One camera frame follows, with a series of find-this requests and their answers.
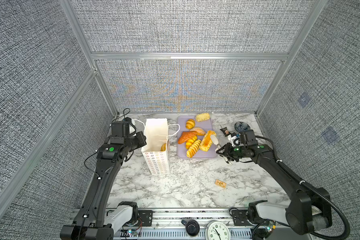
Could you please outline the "small orange candy wrapper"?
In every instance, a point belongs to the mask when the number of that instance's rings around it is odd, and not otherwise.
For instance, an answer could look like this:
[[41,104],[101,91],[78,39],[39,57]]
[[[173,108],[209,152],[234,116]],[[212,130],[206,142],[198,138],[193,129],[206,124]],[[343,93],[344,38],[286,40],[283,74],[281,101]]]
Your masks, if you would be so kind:
[[215,185],[217,185],[218,187],[221,187],[223,189],[226,189],[227,188],[227,183],[223,182],[223,181],[220,181],[220,180],[216,180],[215,181]]

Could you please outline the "lavender tray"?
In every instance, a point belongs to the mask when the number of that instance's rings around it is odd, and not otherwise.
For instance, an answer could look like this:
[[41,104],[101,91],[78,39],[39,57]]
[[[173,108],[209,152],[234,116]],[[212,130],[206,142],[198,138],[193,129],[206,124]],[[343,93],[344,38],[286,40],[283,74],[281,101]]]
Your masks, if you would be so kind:
[[177,142],[177,154],[182,159],[212,159],[217,156],[216,145],[212,143],[211,135],[216,136],[212,120],[198,122],[195,116],[180,116],[177,118],[180,125],[178,140],[188,132],[194,131],[195,135],[181,143]]

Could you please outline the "small black snack packet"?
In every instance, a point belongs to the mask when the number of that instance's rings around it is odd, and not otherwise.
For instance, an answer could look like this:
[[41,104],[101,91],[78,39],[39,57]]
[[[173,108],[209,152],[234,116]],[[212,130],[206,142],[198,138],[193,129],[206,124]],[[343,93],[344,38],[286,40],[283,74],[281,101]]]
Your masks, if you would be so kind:
[[222,128],[222,129],[220,129],[220,130],[221,130],[221,132],[224,134],[225,137],[231,135],[231,133],[229,132],[229,130],[227,129],[227,127],[224,127],[224,128]]

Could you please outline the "small yellow croissant bread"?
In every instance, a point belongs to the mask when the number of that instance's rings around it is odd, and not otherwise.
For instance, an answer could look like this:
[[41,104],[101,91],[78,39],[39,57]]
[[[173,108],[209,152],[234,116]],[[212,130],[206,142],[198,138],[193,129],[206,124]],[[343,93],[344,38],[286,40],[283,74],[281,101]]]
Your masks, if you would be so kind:
[[192,128],[194,128],[195,125],[196,125],[196,122],[193,119],[188,119],[186,121],[186,129],[188,129],[188,130],[191,130]]

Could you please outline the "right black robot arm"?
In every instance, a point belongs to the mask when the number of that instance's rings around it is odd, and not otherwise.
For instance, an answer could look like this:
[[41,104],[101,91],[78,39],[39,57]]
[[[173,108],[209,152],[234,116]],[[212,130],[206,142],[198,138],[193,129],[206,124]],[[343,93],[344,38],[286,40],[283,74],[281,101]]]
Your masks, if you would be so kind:
[[290,198],[286,205],[257,201],[249,204],[247,218],[252,224],[262,220],[272,220],[290,226],[299,235],[312,234],[332,226],[333,205],[329,193],[323,188],[315,188],[307,183],[282,160],[277,159],[276,151],[268,145],[259,144],[253,131],[241,136],[240,146],[219,144],[216,136],[212,143],[218,148],[216,153],[228,163],[250,158],[253,163],[266,170],[284,189]]

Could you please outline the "yellow braided pastry bread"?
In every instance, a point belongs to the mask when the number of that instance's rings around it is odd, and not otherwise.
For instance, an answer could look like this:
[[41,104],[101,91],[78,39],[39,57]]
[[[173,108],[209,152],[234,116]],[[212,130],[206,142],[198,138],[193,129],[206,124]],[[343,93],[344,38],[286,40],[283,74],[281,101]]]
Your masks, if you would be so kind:
[[203,140],[201,141],[200,144],[200,150],[204,151],[204,152],[208,152],[209,149],[211,148],[213,141],[211,139],[211,136],[216,136],[216,132],[215,131],[208,131]]

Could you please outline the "pale crumbly square bread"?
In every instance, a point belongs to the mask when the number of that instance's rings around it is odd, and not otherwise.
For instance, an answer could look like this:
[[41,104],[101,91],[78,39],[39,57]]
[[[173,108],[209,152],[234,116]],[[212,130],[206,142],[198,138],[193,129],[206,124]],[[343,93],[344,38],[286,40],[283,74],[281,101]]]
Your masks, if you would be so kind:
[[202,114],[196,115],[195,120],[197,122],[204,122],[204,121],[209,120],[210,118],[211,118],[211,116],[209,113],[202,113]]

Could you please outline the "ridged yellow spiral bread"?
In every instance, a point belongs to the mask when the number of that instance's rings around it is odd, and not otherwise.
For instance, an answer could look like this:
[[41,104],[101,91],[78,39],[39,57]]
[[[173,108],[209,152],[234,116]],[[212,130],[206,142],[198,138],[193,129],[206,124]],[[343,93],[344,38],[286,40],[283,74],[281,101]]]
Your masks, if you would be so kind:
[[196,140],[188,149],[187,151],[187,157],[192,158],[200,149],[201,140]]

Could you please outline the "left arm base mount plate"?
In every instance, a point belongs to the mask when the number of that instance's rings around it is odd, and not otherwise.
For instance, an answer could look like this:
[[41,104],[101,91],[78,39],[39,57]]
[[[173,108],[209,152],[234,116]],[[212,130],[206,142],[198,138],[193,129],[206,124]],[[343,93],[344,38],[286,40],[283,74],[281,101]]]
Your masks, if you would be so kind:
[[136,221],[125,223],[123,227],[138,228],[138,227],[151,227],[153,221],[152,210],[139,210],[139,216]]

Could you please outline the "black round knob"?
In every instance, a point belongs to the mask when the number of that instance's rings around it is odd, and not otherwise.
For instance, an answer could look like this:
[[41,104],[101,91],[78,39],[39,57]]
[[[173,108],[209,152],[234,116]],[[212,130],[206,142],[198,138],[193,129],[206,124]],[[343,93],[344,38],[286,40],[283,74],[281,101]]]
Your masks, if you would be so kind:
[[190,237],[196,237],[200,232],[200,225],[195,220],[182,220],[181,223],[185,226],[186,233]]

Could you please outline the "white analog clock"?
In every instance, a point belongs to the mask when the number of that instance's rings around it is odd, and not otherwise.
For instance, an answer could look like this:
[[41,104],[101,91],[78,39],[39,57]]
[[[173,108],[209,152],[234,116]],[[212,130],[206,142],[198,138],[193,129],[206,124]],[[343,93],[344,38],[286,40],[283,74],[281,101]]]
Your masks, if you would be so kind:
[[206,240],[230,240],[231,232],[223,222],[212,221],[206,227],[205,236]]

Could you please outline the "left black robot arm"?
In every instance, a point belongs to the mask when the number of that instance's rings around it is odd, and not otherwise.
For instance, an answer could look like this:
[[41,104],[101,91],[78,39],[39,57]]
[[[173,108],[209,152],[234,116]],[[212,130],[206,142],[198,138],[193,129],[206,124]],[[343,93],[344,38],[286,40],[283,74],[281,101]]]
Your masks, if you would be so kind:
[[113,227],[116,225],[105,223],[106,205],[112,185],[128,154],[146,144],[143,132],[137,132],[123,138],[111,136],[109,142],[98,149],[95,175],[73,222],[62,227],[62,240],[113,239]]

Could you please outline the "white printed paper bag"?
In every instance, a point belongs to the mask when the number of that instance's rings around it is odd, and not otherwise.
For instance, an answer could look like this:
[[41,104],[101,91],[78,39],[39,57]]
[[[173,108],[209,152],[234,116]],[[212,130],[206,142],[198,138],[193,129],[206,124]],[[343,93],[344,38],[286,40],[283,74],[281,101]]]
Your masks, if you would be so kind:
[[[138,119],[133,119],[133,123],[140,122],[144,127],[147,145],[141,148],[143,157],[148,165],[152,175],[166,175],[170,173],[170,137],[176,135],[180,130],[180,125],[173,124],[177,127],[175,133],[170,134],[169,128],[172,126],[166,118],[146,119],[143,123]],[[165,152],[161,152],[161,146],[167,144]]]

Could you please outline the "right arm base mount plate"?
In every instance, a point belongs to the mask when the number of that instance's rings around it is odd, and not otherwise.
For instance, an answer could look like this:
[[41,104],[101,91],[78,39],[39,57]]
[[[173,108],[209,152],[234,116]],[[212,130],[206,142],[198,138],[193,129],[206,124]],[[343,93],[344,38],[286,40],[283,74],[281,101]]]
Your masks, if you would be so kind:
[[231,209],[229,211],[231,215],[234,226],[242,227],[242,226],[251,226],[251,222],[248,220],[247,210],[239,210],[239,209]]

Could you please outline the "long golden baguette bread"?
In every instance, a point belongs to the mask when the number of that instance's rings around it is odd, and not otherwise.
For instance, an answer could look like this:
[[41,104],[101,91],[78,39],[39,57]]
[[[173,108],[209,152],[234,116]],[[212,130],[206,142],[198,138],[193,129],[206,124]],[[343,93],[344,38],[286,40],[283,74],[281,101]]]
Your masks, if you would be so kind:
[[166,151],[166,148],[167,148],[167,144],[163,144],[161,146],[161,152],[165,152]]

